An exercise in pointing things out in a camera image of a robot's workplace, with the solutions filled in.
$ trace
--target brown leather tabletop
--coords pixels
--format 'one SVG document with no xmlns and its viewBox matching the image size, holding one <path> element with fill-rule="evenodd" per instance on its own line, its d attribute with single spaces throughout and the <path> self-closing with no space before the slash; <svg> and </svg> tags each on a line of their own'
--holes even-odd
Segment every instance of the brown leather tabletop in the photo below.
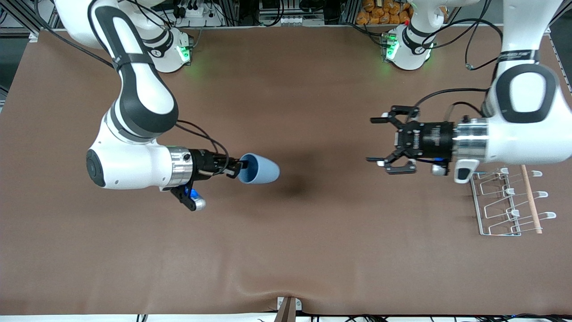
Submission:
<svg viewBox="0 0 572 322">
<path fill-rule="evenodd" d="M 281 177 L 198 182 L 208 205 L 192 213 L 155 187 L 93 184 L 85 154 L 120 79 L 42 32 L 0 114 L 0 313 L 259 312 L 293 295 L 321 314 L 571 314 L 571 162 L 533 167 L 544 172 L 535 188 L 550 193 L 538 207 L 558 214 L 542 235 L 485 237 L 468 185 L 426 164 L 389 176 L 365 161 L 394 141 L 394 127 L 370 117 L 440 89 L 489 85 L 492 66 L 464 67 L 467 39 L 406 72 L 351 28 L 204 31 L 193 64 L 162 74 L 180 118 L 235 157 L 273 159 Z M 498 36 L 479 28 L 469 60 L 498 50 Z M 547 37 L 541 52 L 561 75 Z M 440 95 L 420 119 L 482 99 Z M 209 148 L 179 129 L 159 143 Z"/>
</svg>

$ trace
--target blue cup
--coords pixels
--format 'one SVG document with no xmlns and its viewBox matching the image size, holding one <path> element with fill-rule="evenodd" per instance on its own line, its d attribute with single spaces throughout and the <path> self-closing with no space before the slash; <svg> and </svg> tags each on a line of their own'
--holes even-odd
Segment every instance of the blue cup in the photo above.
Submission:
<svg viewBox="0 0 572 322">
<path fill-rule="evenodd" d="M 239 180 L 246 184 L 262 184 L 273 182 L 280 176 L 280 167 L 269 159 L 247 153 L 240 158 L 241 161 L 248 161 L 246 169 L 239 172 Z"/>
</svg>

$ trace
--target table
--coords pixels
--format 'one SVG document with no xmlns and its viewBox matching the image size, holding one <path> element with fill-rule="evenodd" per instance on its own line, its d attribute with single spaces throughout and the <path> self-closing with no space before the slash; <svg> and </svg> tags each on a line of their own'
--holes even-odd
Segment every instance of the table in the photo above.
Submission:
<svg viewBox="0 0 572 322">
<path fill-rule="evenodd" d="M 479 28 L 470 61 L 489 60 L 498 42 Z M 90 181 L 85 153 L 120 80 L 41 33 L 0 115 L 0 313 L 259 312 L 289 295 L 320 314 L 572 313 L 572 163 L 535 167 L 545 173 L 535 187 L 550 192 L 538 207 L 558 214 L 544 234 L 495 238 L 478 234 L 468 185 L 428 166 L 389 176 L 365 161 L 387 155 L 395 131 L 369 117 L 489 85 L 491 66 L 464 68 L 465 45 L 406 72 L 351 28 L 205 30 L 192 66 L 162 75 L 180 118 L 233 156 L 275 160 L 282 175 L 265 186 L 197 183 L 208 205 L 191 213 L 156 188 Z M 560 74 L 548 38 L 541 52 Z M 482 97 L 434 97 L 421 120 Z M 159 142 L 209 147 L 179 129 Z"/>
</svg>

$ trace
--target wooden dowel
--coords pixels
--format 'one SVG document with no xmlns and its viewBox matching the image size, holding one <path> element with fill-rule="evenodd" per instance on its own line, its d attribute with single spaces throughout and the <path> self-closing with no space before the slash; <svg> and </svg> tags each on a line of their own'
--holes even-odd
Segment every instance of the wooden dowel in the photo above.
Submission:
<svg viewBox="0 0 572 322">
<path fill-rule="evenodd" d="M 538 219 L 538 211 L 536 210 L 536 203 L 534 202 L 533 190 L 530 187 L 529 172 L 526 170 L 524 164 L 521 165 L 522 179 L 525 182 L 526 197 L 529 200 L 530 212 L 533 215 L 534 228 L 537 234 L 542 234 L 542 227 L 540 226 L 540 219 Z"/>
</svg>

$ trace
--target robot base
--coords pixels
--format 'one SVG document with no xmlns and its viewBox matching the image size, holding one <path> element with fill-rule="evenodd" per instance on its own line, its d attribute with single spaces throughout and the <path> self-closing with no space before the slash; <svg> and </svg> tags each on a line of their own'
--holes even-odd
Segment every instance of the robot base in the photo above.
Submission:
<svg viewBox="0 0 572 322">
<path fill-rule="evenodd" d="M 420 54 L 413 54 L 411 49 L 405 45 L 403 32 L 406 25 L 399 25 L 397 28 L 388 32 L 389 35 L 395 35 L 394 44 L 389 48 L 383 48 L 383 58 L 387 62 L 393 63 L 395 66 L 404 70 L 418 69 L 423 63 L 429 59 L 431 49 L 423 49 L 418 47 L 416 50 Z"/>
<path fill-rule="evenodd" d="M 172 73 L 177 71 L 185 64 L 190 64 L 193 53 L 193 38 L 188 34 L 179 31 L 177 28 L 171 28 L 173 33 L 173 43 L 165 51 L 162 57 L 156 57 L 151 50 L 151 58 L 155 64 L 155 68 L 161 73 Z"/>
</svg>

